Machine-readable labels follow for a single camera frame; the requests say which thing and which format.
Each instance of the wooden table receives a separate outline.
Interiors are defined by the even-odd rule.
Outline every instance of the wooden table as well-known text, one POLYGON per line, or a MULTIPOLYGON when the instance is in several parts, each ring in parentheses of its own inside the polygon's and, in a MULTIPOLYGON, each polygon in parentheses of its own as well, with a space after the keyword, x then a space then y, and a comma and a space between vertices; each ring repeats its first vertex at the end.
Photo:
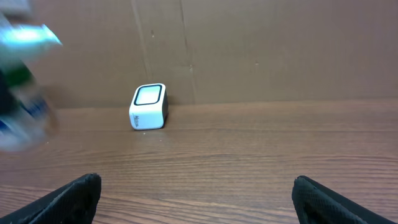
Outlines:
POLYGON ((59 113, 55 139, 0 154, 0 216, 97 172, 95 223, 298 223, 307 175, 398 222, 398 100, 171 106, 152 131, 128 108, 59 113))

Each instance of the wood grain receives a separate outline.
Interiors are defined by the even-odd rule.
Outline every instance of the wood grain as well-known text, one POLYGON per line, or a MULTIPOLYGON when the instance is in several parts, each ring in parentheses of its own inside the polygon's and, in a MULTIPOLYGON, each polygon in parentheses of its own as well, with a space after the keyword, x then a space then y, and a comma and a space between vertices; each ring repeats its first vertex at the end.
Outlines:
POLYGON ((95 223, 298 223, 307 175, 398 222, 398 100, 172 106, 133 131, 127 108, 60 110, 60 134, 0 153, 0 216, 90 172, 95 223))

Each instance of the white cube device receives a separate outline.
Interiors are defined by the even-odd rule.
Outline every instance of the white cube device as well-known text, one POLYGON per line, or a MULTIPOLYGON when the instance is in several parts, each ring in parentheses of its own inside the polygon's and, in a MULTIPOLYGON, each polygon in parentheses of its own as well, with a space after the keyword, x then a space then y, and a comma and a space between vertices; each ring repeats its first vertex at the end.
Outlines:
POLYGON ((131 126, 135 130, 163 127, 168 113, 165 85, 156 83, 138 87, 129 110, 131 126))

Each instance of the blurred bottle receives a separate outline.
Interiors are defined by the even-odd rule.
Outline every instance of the blurred bottle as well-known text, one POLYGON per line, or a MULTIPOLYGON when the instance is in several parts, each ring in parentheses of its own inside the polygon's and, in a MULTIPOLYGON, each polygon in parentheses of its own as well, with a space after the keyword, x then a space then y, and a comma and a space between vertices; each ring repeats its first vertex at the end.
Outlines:
POLYGON ((45 26, 0 27, 0 97, 5 99, 0 101, 0 150, 27 149, 57 129, 54 110, 22 61, 57 44, 61 43, 45 26))

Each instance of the brown wall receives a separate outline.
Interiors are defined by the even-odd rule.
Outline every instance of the brown wall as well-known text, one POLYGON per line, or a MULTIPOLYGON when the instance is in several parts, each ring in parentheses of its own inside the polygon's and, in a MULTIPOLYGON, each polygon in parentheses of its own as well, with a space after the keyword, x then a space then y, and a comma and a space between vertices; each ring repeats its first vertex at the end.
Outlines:
POLYGON ((64 43, 30 63, 58 107, 398 96, 396 0, 33 0, 64 43))

